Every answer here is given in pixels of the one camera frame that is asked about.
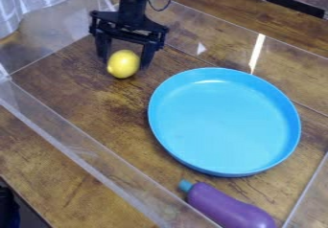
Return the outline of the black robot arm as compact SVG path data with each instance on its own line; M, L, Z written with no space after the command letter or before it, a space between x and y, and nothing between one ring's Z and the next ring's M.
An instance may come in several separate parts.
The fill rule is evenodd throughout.
M119 0L117 11L89 12L89 34L95 37L96 53L103 62L108 61L111 40L117 39L141 46L139 67L148 67L168 33L168 27L145 16L148 4L150 0Z

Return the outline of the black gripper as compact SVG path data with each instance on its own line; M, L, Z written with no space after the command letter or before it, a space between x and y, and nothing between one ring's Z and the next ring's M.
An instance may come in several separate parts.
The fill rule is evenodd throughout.
M133 43L145 43L140 53L140 68L145 69L152 57L164 45L168 28L141 15L140 21L123 21L117 11L91 11L89 33L95 36L96 53L103 63L107 63L111 49L111 38Z

